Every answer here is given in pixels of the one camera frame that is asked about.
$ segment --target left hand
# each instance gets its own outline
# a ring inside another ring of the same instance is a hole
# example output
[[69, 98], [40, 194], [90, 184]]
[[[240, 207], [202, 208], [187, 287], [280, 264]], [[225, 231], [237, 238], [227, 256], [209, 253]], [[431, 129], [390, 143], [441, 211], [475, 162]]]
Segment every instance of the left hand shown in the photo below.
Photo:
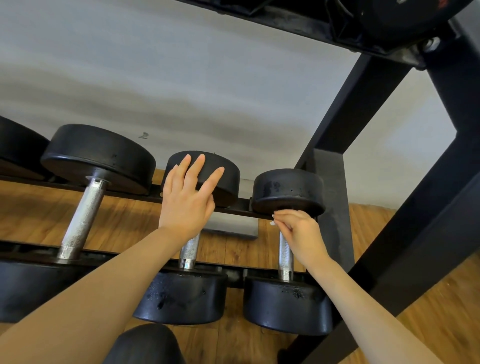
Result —
[[159, 228], [168, 230], [177, 238], [175, 242], [181, 244], [179, 249], [202, 230], [212, 215], [215, 209], [212, 192], [225, 170], [223, 167], [216, 169], [196, 191], [198, 173], [204, 166], [205, 155], [201, 154], [188, 168], [191, 160], [192, 157], [187, 154], [180, 165], [168, 173], [158, 221]]

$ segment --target forearm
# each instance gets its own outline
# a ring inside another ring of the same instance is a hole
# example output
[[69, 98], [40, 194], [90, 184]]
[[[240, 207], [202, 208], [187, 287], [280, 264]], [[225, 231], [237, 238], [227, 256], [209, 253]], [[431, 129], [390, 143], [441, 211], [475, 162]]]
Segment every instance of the forearm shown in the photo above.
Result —
[[101, 363], [156, 273], [175, 254], [160, 229], [101, 265], [0, 336], [6, 363]]
[[441, 364], [394, 316], [328, 258], [310, 271], [371, 364]]

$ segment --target wall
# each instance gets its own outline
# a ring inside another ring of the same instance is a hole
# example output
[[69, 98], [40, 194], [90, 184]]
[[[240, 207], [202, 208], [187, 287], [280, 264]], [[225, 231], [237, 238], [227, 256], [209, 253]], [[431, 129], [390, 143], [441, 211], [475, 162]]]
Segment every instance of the wall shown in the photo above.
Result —
[[[110, 129], [159, 168], [215, 152], [252, 180], [293, 167], [357, 57], [172, 0], [2, 2], [0, 114], [46, 137]], [[412, 72], [345, 155], [350, 200], [399, 206], [453, 132]]]

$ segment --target wooden floor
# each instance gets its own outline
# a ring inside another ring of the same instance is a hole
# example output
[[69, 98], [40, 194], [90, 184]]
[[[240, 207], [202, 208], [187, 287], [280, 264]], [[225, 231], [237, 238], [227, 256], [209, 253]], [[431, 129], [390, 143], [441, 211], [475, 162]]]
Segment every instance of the wooden floor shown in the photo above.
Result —
[[[156, 174], [160, 182], [162, 173]], [[59, 245], [80, 193], [0, 182], [0, 239]], [[161, 205], [105, 197], [86, 248], [122, 252], [154, 230]], [[350, 205], [355, 257], [365, 251], [394, 211]], [[278, 229], [259, 221], [255, 241], [203, 233], [199, 261], [276, 268]], [[303, 267], [296, 262], [296, 270]], [[242, 291], [228, 289], [218, 322], [172, 327], [187, 363], [276, 363], [294, 335], [255, 326], [241, 314]], [[480, 363], [480, 254], [467, 259], [399, 319], [445, 363]], [[132, 319], [127, 328], [144, 324]], [[366, 363], [357, 350], [342, 363]]]

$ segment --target black metal post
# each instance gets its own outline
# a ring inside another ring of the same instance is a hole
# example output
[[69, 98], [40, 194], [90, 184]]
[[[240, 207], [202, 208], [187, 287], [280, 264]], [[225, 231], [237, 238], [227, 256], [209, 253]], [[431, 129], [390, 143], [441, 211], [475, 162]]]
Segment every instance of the black metal post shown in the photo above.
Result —
[[[456, 138], [349, 272], [393, 315], [480, 247], [480, 54], [463, 35], [425, 58]], [[335, 319], [325, 337], [297, 337], [279, 363], [344, 359], [357, 344], [338, 313]]]
[[411, 67], [360, 55], [295, 168], [304, 169], [314, 148], [343, 154]]

